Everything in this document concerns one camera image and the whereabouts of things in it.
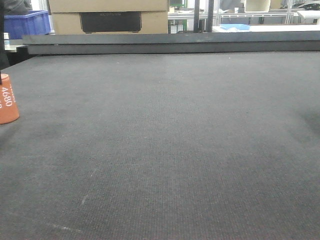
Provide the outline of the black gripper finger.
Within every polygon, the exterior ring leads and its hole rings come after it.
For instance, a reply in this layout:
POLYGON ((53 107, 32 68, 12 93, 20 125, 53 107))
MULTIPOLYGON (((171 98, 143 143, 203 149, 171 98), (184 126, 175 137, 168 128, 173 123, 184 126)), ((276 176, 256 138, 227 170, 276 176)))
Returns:
POLYGON ((4 2, 0 0, 0 84, 2 85, 1 70, 4 65, 4 2))

